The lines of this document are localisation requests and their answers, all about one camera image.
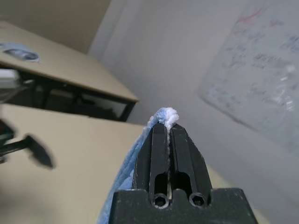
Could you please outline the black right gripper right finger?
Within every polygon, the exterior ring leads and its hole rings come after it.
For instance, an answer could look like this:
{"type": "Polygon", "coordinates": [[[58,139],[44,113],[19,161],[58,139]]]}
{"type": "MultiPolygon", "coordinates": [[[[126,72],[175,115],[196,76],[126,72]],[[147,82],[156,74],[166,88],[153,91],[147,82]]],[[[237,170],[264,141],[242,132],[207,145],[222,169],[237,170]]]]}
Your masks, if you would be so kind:
{"type": "Polygon", "coordinates": [[[172,192],[185,192],[193,206],[207,206],[211,181],[202,154],[187,131],[176,124],[170,130],[170,183],[172,192]]]}

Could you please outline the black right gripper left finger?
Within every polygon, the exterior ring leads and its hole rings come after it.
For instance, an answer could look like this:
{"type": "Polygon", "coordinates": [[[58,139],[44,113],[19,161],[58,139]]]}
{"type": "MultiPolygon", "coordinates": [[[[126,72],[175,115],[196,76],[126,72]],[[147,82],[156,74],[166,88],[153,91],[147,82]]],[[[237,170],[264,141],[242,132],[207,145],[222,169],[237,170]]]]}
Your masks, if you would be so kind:
{"type": "Polygon", "coordinates": [[[132,188],[147,191],[153,206],[168,206],[167,130],[155,124],[146,137],[135,161],[132,188]]]}

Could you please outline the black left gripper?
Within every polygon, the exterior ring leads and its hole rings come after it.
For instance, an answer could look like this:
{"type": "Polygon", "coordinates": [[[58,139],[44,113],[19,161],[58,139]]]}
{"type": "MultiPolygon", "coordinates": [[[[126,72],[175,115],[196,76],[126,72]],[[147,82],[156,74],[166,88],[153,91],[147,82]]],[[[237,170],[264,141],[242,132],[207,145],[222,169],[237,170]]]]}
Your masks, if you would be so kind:
{"type": "Polygon", "coordinates": [[[4,121],[0,120],[0,162],[7,161],[7,155],[27,148],[33,158],[41,165],[53,168],[53,161],[47,149],[32,135],[27,135],[21,141],[8,143],[14,138],[15,131],[4,121]]]}

